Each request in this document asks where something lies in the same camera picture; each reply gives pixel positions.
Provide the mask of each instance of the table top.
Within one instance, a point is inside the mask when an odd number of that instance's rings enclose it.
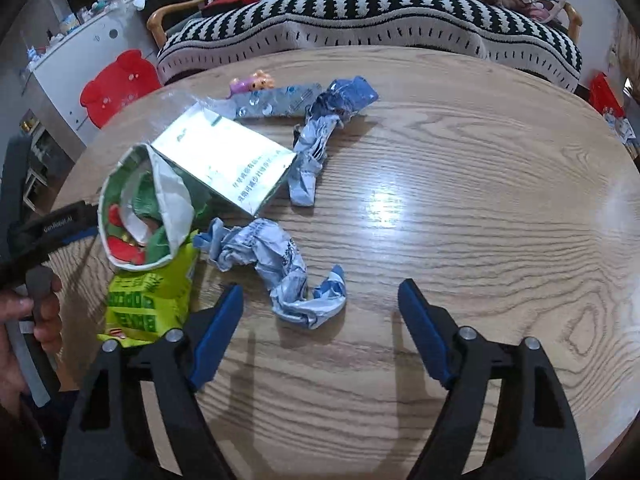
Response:
[[[334,132],[314,208],[291,206],[284,190],[263,212],[296,241],[311,285],[344,267],[343,313],[309,332],[276,320],[253,268],[196,270],[193,309],[213,306],[227,283],[245,290],[244,317],[198,397],[240,478],[406,477],[446,396],[398,313],[397,288],[409,277],[488,339],[542,341],[590,464],[640,406],[640,175],[575,95],[422,49],[259,57],[131,104],[78,160],[56,206],[96,200],[126,149],[152,140],[190,92],[222,98],[230,79],[258,68],[281,85],[362,75],[380,100]],[[250,127],[290,146],[295,122]],[[66,285],[63,359],[80,380],[113,269],[99,240],[52,262]],[[488,444],[496,392],[492,384],[469,465]]]

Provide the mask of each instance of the sofa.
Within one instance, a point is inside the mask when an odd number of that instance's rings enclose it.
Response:
[[[194,17],[173,35],[169,12],[214,0],[163,7],[148,28],[161,47],[167,84],[216,66],[284,50],[338,45],[414,46],[466,54],[524,70],[575,91],[582,68],[580,15],[565,4],[568,30],[479,0],[260,0],[210,18]]]

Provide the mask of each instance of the screw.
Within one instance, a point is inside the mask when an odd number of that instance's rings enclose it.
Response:
[[[177,343],[182,339],[183,335],[184,333],[179,328],[172,328],[169,332],[164,334],[164,338],[170,343]]]
[[[458,333],[460,334],[460,337],[466,341],[473,341],[473,339],[478,335],[478,332],[470,326],[461,327],[460,330],[458,330]]]
[[[538,350],[540,348],[540,341],[538,341],[535,337],[526,337],[524,338],[524,344],[527,345],[529,350]]]
[[[103,352],[113,352],[118,347],[118,342],[115,339],[107,339],[102,343]]]

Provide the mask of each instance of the red bear-shaped chair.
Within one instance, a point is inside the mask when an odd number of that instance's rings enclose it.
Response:
[[[101,128],[125,106],[160,87],[155,67],[139,50],[127,50],[87,83],[80,104]]]

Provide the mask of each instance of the human hand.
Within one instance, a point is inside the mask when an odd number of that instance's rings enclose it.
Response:
[[[51,294],[42,300],[42,321],[36,323],[33,329],[33,336],[41,343],[42,348],[50,353],[59,352],[62,348],[60,302],[54,294],[61,289],[60,278],[54,276]],[[22,298],[12,290],[0,290],[0,404],[16,417],[20,414],[20,393],[28,393],[29,389],[20,372],[18,360],[11,350],[4,322],[26,317],[31,314],[32,309],[31,298]]]

